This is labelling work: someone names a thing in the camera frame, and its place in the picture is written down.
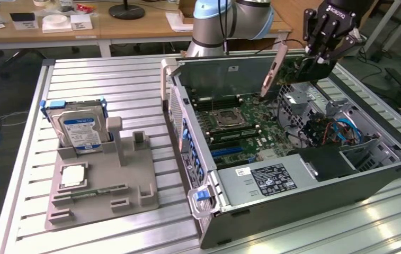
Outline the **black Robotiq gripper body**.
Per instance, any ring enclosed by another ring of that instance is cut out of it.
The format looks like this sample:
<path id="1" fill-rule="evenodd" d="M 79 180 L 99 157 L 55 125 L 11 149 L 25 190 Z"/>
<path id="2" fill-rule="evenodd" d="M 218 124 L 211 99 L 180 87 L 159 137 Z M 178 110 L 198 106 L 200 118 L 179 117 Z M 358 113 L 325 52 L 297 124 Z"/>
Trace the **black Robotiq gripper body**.
<path id="1" fill-rule="evenodd" d="M 358 26 L 358 1 L 323 1 L 318 7 L 318 24 L 314 30 L 319 53 L 337 48 L 345 35 Z"/>

